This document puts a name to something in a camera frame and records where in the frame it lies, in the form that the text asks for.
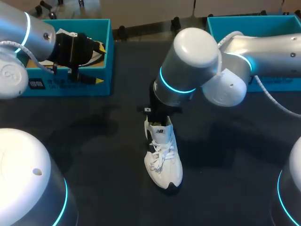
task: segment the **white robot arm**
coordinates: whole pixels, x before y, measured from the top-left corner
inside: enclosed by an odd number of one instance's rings
[[[15,98],[28,85],[27,71],[16,57],[21,50],[39,68],[56,73],[56,65],[66,66],[72,71],[69,79],[87,84],[96,78],[80,74],[79,66],[88,63],[93,51],[105,53],[83,33],[56,34],[53,26],[0,1],[0,99]],[[54,62],[53,69],[39,63],[44,60]]]
[[[187,28],[177,34],[153,91],[159,102],[179,107],[201,87],[215,105],[235,106],[251,76],[297,77],[300,61],[301,34],[257,38],[233,32],[216,43],[207,32]]]

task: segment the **teal box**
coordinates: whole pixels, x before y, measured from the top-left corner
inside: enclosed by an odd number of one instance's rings
[[[102,67],[81,67],[79,72],[102,79],[103,82],[95,85],[86,85],[80,82],[72,83],[67,79],[68,68],[57,69],[57,74],[47,73],[39,68],[27,68],[30,82],[39,87],[29,85],[23,97],[60,97],[60,96],[108,96],[111,92],[111,77],[114,56],[114,40],[109,19],[83,20],[45,20],[52,25],[55,31],[60,28],[68,32],[85,33],[94,41],[105,44],[106,54]]]
[[[206,31],[217,42],[227,34],[240,31],[246,36],[268,37],[301,32],[301,23],[296,16],[221,16],[209,17]],[[301,91],[301,78],[265,77],[262,83],[268,91]],[[249,92],[262,89],[256,80],[251,78]]]

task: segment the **screw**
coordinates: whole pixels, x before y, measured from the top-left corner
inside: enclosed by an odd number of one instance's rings
[[[43,34],[43,38],[44,38],[45,40],[48,40],[48,39],[49,39],[49,34],[48,34],[48,33],[44,33],[44,34]]]

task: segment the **black tabletop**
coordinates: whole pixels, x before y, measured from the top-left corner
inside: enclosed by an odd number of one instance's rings
[[[183,182],[162,193],[145,166],[144,120],[137,105],[170,42],[116,43],[110,97],[19,98],[0,102],[0,127],[38,138],[76,196],[79,226],[271,225],[269,199],[301,122],[263,93],[221,108],[197,92],[174,115]],[[300,112],[301,93],[273,93]]]

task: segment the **shoe tongue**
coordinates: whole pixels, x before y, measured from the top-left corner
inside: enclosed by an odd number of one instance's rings
[[[168,144],[171,138],[172,126],[150,126],[152,138],[157,144]]]

